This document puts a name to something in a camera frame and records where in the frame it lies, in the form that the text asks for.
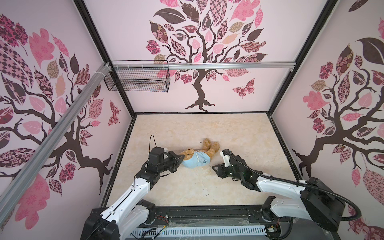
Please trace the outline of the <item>light blue fleece hoodie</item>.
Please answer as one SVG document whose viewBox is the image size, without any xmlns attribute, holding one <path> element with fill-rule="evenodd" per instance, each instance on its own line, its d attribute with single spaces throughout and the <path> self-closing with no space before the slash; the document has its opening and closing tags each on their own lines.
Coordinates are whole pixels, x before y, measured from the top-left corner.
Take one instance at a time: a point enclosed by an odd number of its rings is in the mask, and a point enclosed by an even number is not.
<svg viewBox="0 0 384 240">
<path fill-rule="evenodd" d="M 211 162 L 211 158 L 203 151 L 185 150 L 181 155 L 185 156 L 183 165 L 188 169 L 204 167 Z"/>
</svg>

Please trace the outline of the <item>brown plush teddy bear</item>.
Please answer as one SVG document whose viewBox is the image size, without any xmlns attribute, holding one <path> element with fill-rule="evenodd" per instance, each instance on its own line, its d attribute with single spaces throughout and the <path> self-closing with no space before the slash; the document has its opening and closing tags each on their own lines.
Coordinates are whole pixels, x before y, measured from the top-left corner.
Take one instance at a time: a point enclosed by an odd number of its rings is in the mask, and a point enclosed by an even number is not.
<svg viewBox="0 0 384 240">
<path fill-rule="evenodd" d="M 220 144 L 218 142 L 212 142 L 210 139 L 206 138 L 203 140 L 202 149 L 194 150 L 188 148 L 182 151 L 180 154 L 184 155 L 184 161 L 202 158 L 204 160 L 212 160 L 215 154 L 219 151 Z"/>
</svg>

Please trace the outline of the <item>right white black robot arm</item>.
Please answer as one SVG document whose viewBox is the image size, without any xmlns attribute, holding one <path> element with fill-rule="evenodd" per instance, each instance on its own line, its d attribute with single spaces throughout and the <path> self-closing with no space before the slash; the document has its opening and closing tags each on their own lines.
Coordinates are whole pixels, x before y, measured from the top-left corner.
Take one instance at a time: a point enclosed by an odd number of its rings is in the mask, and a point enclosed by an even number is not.
<svg viewBox="0 0 384 240">
<path fill-rule="evenodd" d="M 271 194 L 260 209 L 264 221 L 299 218 L 311 220 L 330 232 L 339 229 L 346 204 L 319 179 L 285 180 L 251 169 L 228 149 L 220 155 L 224 162 L 212 167 L 219 178 L 231 178 L 248 190 Z"/>
</svg>

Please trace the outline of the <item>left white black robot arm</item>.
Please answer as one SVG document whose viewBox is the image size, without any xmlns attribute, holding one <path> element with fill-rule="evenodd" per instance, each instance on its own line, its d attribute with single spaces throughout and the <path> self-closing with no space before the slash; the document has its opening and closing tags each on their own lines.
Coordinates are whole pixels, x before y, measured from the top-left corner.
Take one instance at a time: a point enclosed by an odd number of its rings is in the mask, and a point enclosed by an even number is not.
<svg viewBox="0 0 384 240">
<path fill-rule="evenodd" d="M 133 183 L 110 207 L 93 209 L 85 221 L 81 240 L 124 240 L 139 225 L 152 223 L 155 204 L 144 200 L 163 172 L 177 171 L 185 155 L 161 147 L 149 152 L 147 161 L 135 174 Z"/>
</svg>

